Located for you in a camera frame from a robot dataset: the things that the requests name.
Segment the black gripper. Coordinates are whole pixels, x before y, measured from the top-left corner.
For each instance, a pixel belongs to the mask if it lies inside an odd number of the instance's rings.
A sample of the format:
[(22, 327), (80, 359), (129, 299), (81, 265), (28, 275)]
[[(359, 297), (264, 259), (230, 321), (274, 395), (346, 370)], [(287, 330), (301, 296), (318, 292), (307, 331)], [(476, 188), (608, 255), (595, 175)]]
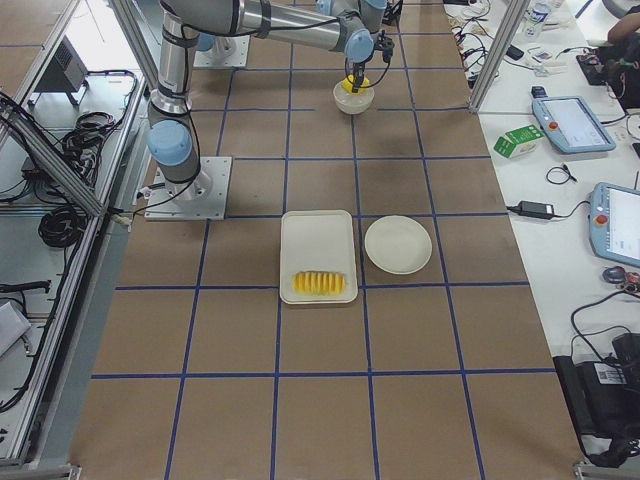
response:
[(364, 74), (366, 64), (379, 53), (386, 67), (391, 64), (394, 54), (393, 39), (385, 30), (370, 33), (361, 29), (349, 37), (349, 62), (344, 65), (344, 90), (361, 94), (366, 88)]

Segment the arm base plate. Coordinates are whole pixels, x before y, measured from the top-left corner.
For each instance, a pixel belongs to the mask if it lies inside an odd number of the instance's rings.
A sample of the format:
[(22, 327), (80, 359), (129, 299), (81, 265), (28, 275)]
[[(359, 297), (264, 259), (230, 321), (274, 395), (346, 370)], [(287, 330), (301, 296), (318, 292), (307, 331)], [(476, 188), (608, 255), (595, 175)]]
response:
[(214, 37), (201, 33), (196, 47), (194, 68), (201, 70), (245, 68), (250, 37)]
[(202, 157), (200, 173), (185, 185), (167, 183), (156, 168), (154, 182), (163, 186), (149, 196), (151, 207), (144, 210), (150, 221), (223, 220), (232, 170), (231, 157)]

